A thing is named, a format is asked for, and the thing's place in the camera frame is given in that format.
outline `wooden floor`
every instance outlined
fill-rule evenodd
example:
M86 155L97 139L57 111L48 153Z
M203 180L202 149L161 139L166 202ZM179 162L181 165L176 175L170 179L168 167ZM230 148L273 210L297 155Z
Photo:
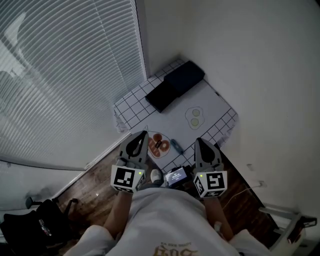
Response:
M70 209L69 218L84 227L89 225L103 225L112 208L113 200L117 192L110 186L111 166L115 164L115 157L118 155L119 148L103 158L92 169L77 180L70 188L63 192L59 197L59 207L63 211L68 201L72 198L79 200L78 204L73 204ZM222 161L224 169L228 171L228 189L220 197L222 207L229 199L248 188L247 183L223 155ZM150 182L150 172L156 165L150 158L147 160L149 166L147 171L147 181ZM265 213L259 212L262 203L251 190L247 190L234 197L224 209L225 215L236 234L243 229L249 232L268 248L279 237L273 230L277 228L274 221ZM71 241L67 247L72 246L77 241Z

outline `person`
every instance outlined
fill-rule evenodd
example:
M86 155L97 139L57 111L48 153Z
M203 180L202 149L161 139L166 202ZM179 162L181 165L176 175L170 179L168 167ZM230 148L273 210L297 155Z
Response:
M104 226L90 226L65 256L271 255L247 230L233 234L216 197L203 205L184 191L162 188L157 169L151 181L134 195L119 192Z

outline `marker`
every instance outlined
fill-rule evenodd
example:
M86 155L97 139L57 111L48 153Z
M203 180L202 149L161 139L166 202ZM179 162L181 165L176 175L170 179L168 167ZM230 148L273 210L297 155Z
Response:
M170 139L170 143L171 143L171 145L174 147L174 149L179 153L179 155L183 155L183 154L184 154L184 150L183 150L182 147L176 142L175 139Z

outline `white wall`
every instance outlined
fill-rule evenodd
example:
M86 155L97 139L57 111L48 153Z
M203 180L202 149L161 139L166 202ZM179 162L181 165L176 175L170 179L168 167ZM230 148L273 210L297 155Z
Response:
M180 53L183 0L144 0L144 8L147 57L154 74Z
M27 197L32 197L34 201L54 197L82 173L0 161L0 216L2 211L25 209Z
M182 54L239 114L224 153L266 203L320 220L320 7L188 0ZM249 171L252 164L255 171ZM320 224L306 230L320 238Z

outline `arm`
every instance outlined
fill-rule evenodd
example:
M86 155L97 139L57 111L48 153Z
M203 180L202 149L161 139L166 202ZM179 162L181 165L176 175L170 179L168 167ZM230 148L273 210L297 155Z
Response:
M214 228L216 222L221 222L220 232L227 241L230 241L234 237L234 233L232 232L218 198L204 198L204 207L206 218L211 227Z
M119 192L113 202L111 212L103 225L113 238L125 230L132 196L130 193Z

